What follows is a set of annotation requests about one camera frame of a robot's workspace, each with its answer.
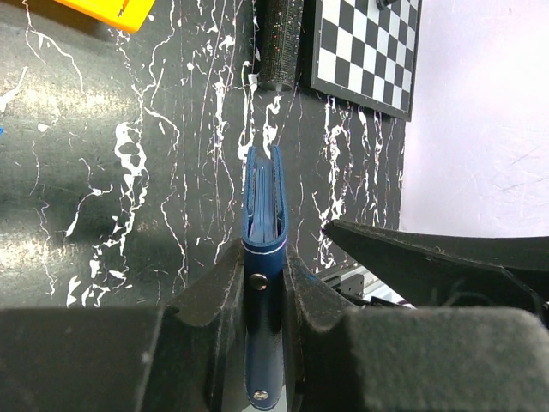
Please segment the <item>blue leather card holder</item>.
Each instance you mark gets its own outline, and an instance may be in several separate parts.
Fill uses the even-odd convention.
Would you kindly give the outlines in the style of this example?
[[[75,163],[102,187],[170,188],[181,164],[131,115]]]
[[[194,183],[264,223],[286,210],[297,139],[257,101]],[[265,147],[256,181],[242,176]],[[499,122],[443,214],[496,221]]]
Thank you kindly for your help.
[[[281,152],[250,148],[244,181],[245,389],[250,404],[270,411],[284,383],[281,303],[286,261],[287,202]]]

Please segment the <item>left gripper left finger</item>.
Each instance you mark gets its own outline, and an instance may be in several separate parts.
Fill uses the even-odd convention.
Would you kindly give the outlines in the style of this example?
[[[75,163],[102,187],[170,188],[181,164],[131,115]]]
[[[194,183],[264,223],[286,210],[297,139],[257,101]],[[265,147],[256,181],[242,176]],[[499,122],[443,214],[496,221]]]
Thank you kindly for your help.
[[[244,409],[242,257],[164,305],[2,310],[2,410]]]

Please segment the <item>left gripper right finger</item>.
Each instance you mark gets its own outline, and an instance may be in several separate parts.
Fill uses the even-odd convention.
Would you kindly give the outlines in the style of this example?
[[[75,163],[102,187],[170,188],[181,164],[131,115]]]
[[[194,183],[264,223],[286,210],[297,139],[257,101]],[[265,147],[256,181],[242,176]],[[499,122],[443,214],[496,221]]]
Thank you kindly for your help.
[[[293,248],[284,273],[291,411],[545,411],[548,331],[511,308],[358,308]]]

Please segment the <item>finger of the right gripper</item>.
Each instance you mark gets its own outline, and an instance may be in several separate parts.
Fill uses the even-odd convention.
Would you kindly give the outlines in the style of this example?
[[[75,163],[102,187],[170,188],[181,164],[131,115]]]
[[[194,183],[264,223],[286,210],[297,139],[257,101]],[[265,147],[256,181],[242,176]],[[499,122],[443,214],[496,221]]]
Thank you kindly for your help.
[[[415,307],[509,307],[548,323],[548,239],[404,233],[350,221],[323,233]]]

